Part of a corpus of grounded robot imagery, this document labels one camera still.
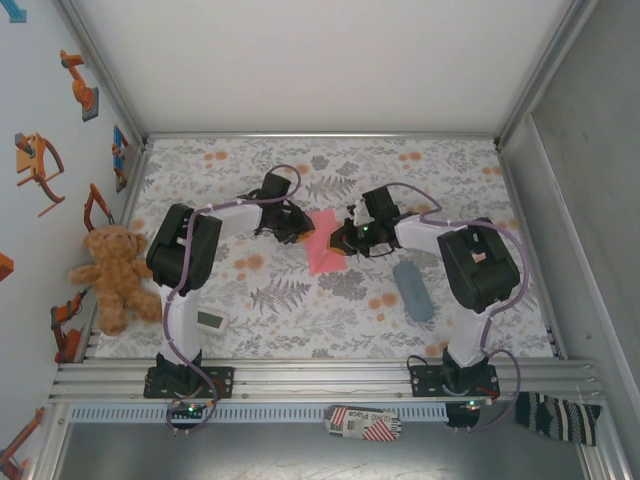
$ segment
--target black and white striped fabric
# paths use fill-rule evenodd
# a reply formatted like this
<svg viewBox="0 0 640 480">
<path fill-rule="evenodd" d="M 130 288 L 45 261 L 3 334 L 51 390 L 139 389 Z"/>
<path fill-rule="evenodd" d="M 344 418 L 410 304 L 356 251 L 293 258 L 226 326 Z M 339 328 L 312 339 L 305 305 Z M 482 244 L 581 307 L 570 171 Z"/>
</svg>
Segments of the black and white striped fabric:
<svg viewBox="0 0 640 480">
<path fill-rule="evenodd" d="M 533 432 L 563 442 L 596 444 L 596 421 L 602 407 L 558 400 L 541 393 L 521 392 L 516 421 Z"/>
</svg>

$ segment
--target small digital scale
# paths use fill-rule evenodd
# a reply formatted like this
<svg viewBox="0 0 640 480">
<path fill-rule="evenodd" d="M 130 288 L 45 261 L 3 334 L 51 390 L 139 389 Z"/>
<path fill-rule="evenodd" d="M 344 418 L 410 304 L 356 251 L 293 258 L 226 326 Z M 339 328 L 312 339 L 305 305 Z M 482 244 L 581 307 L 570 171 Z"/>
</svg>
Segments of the small digital scale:
<svg viewBox="0 0 640 480">
<path fill-rule="evenodd" d="M 198 331 L 209 335 L 222 335 L 229 326 L 226 313 L 207 307 L 198 311 Z"/>
</svg>

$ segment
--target white cable tray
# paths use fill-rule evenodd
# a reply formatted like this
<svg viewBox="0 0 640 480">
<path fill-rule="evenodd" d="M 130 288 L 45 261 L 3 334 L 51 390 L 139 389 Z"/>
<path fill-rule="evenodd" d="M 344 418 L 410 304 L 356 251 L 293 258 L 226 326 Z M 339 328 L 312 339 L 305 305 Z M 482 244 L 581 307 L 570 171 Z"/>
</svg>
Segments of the white cable tray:
<svg viewBox="0 0 640 480">
<path fill-rule="evenodd" d="M 309 404 L 221 404 L 214 423 L 319 423 L 332 403 Z M 356 403 L 353 407 L 379 408 L 396 412 L 403 422 L 447 422 L 444 403 Z M 164 423 L 168 405 L 80 404 L 73 407 L 71 423 Z M 174 418 L 173 423 L 198 422 Z"/>
</svg>

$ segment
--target teddy bear arm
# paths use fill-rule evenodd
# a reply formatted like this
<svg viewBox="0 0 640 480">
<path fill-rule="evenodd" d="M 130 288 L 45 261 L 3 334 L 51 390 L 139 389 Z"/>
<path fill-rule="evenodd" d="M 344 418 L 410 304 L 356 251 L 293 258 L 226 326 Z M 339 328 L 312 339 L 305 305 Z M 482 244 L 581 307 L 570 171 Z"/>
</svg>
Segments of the teddy bear arm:
<svg viewBox="0 0 640 480">
<path fill-rule="evenodd" d="M 147 264 L 144 260 L 142 259 L 136 259 L 133 261 L 132 264 L 133 267 L 133 271 L 136 272 L 136 274 L 140 277 L 140 278 L 151 278 L 153 277 L 153 272 L 151 272 L 151 270 L 149 270 L 147 268 Z"/>
<path fill-rule="evenodd" d="M 97 265 L 85 265 L 74 268 L 69 272 L 69 283 L 72 285 L 82 285 L 84 283 L 94 283 L 100 278 L 100 269 Z"/>
</svg>

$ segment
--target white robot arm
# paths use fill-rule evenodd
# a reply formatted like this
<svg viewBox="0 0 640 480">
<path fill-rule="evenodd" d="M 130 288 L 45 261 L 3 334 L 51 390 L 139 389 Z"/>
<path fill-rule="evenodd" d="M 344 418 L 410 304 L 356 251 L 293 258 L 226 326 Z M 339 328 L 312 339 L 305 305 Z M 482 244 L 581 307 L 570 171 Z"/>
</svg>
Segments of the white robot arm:
<svg viewBox="0 0 640 480">
<path fill-rule="evenodd" d="M 209 279 L 220 239 L 267 230 L 280 243 L 289 244 L 313 232 L 311 219 L 287 199 L 290 185 L 287 179 L 269 172 L 260 189 L 236 202 L 204 209 L 193 220 L 194 210 L 186 205 L 175 204 L 169 209 L 147 254 L 147 266 L 160 291 L 165 329 L 147 385 L 169 395 L 188 395 L 198 387 L 198 374 L 187 366 L 201 362 L 197 328 L 200 289 Z M 187 238 L 190 221 L 193 227 Z M 190 253 L 183 281 L 187 243 Z"/>
<path fill-rule="evenodd" d="M 451 391 L 467 390 L 488 362 L 491 317 L 520 283 L 518 268 L 491 221 L 424 221 L 415 213 L 401 214 L 386 186 L 364 193 L 348 210 L 352 217 L 331 236 L 333 251 L 375 257 L 371 249 L 384 243 L 387 253 L 409 248 L 442 257 L 451 290 L 464 307 L 443 354 L 444 383 Z"/>
</svg>

